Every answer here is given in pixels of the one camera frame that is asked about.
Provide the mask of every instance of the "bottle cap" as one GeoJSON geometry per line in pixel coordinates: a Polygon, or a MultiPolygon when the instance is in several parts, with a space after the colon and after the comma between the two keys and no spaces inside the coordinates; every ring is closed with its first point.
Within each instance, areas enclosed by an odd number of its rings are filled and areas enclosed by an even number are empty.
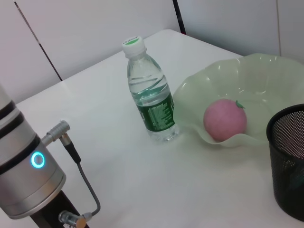
{"type": "Polygon", "coordinates": [[[146,50],[147,48],[144,45],[143,38],[141,37],[132,37],[123,43],[123,52],[125,53],[126,58],[132,58],[146,50]]]}

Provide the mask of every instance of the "light green bowl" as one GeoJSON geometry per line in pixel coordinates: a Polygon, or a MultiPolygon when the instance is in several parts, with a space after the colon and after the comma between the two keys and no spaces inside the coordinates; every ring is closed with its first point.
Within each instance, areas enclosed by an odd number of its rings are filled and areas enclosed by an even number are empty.
{"type": "Polygon", "coordinates": [[[266,126],[278,111],[304,103],[304,66],[294,60],[263,54],[216,62],[188,77],[174,96],[174,120],[192,128],[210,144],[258,146],[267,142],[266,126]],[[247,129],[226,141],[205,130],[204,113],[214,101],[238,100],[247,115],[247,129]]]}

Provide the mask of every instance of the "table surface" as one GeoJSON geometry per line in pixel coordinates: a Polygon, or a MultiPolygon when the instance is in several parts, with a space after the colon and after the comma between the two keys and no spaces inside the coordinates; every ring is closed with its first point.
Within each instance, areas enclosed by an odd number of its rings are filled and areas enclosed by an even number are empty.
{"type": "MultiPolygon", "coordinates": [[[[238,55],[164,30],[145,40],[173,93],[183,80],[238,55]]],[[[42,137],[60,120],[82,157],[101,201],[91,228],[300,228],[273,196],[267,146],[226,149],[184,132],[168,143],[152,141],[130,95],[127,59],[120,52],[18,104],[42,137]]],[[[95,202],[60,142],[48,146],[66,173],[63,191],[80,213],[95,202]]],[[[1,227],[35,228],[29,218],[1,227]]]]}

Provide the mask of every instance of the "mesh pencil holder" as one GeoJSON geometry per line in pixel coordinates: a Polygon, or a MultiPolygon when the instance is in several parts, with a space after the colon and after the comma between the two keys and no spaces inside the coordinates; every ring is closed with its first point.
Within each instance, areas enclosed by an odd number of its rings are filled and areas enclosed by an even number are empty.
{"type": "Polygon", "coordinates": [[[304,104],[286,108],[267,125],[275,199],[304,221],[304,104]]]}

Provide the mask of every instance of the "pink fruit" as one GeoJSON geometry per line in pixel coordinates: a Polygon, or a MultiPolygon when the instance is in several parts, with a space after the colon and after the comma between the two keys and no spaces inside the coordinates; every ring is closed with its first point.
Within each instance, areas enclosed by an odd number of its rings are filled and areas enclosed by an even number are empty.
{"type": "Polygon", "coordinates": [[[246,130],[247,118],[244,107],[238,101],[220,99],[205,111],[204,126],[216,141],[224,141],[246,130]]]}

